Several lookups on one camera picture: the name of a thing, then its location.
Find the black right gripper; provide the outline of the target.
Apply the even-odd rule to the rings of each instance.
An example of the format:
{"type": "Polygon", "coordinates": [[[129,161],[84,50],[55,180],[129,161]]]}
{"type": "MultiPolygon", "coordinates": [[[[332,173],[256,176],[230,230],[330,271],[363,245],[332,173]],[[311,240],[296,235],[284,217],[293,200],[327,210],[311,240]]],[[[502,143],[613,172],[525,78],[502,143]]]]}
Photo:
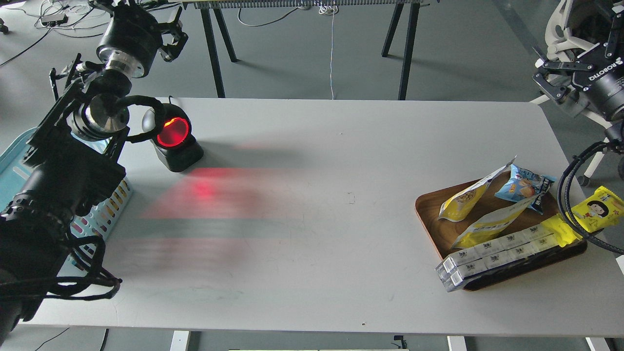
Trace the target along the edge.
{"type": "Polygon", "coordinates": [[[574,38],[552,47],[559,51],[545,54],[532,47],[539,57],[535,66],[573,74],[570,77],[545,70],[533,73],[533,81],[541,93],[571,117],[577,117],[585,109],[586,99],[604,120],[622,119],[624,67],[622,56],[616,55],[617,40],[591,44],[574,38]]]}

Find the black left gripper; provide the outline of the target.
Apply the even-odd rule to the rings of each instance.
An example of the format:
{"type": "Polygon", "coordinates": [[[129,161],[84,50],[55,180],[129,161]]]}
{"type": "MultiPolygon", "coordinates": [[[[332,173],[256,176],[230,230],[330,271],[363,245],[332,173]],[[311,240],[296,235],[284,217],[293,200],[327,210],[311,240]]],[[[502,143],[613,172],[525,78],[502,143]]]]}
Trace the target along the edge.
{"type": "Polygon", "coordinates": [[[116,69],[128,78],[147,76],[157,54],[172,62],[189,40],[180,22],[180,6],[167,22],[158,22],[134,0],[98,0],[96,7],[111,14],[96,54],[106,69],[116,69]]]}

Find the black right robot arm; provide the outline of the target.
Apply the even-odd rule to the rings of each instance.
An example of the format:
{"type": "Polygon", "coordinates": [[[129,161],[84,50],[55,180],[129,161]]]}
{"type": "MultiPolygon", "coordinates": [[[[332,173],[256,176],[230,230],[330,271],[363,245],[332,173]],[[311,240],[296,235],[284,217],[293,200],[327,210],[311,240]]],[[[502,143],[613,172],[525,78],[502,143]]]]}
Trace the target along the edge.
{"type": "Polygon", "coordinates": [[[608,147],[597,151],[577,178],[588,186],[607,151],[623,153],[623,44],[608,39],[588,50],[573,49],[568,61],[548,59],[537,47],[534,51],[539,58],[532,78],[542,93],[534,103],[551,100],[568,115],[585,116],[604,128],[608,147]]]}

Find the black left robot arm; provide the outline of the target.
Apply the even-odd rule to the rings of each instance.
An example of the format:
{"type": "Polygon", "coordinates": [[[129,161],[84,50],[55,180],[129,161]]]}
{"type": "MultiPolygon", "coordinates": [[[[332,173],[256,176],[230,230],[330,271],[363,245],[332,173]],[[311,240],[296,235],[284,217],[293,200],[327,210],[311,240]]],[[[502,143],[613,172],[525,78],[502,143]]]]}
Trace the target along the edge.
{"type": "Polygon", "coordinates": [[[97,48],[100,63],[76,56],[64,93],[27,141],[33,169],[1,213],[1,339],[29,321],[45,299],[112,298],[120,278],[103,268],[102,237],[71,233],[75,217],[107,202],[126,176],[125,143],[157,141],[170,125],[158,99],[130,94],[157,54],[170,62],[188,36],[181,8],[158,22],[133,0],[97,0],[111,22],[97,48]]]}

